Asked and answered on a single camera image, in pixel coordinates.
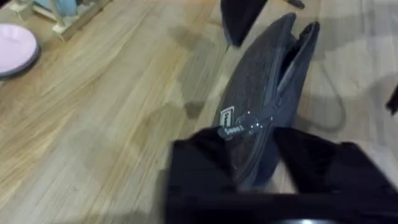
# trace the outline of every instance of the wooden floor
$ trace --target wooden floor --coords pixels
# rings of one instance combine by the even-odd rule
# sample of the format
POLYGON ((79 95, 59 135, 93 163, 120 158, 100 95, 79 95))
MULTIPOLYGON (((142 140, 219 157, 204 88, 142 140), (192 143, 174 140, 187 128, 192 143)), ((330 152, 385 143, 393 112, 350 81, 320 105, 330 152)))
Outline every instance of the wooden floor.
MULTIPOLYGON (((304 0, 321 24, 296 127, 355 141, 398 184, 396 0, 304 0)), ((42 55, 0 84, 0 223, 159 223, 169 142, 211 124, 248 45, 296 11, 270 0, 241 49, 217 0, 114 0, 68 43, 33 18, 42 55)), ((7 8, 1 22, 21 23, 7 8)), ((291 192, 281 166, 274 190, 291 192)))

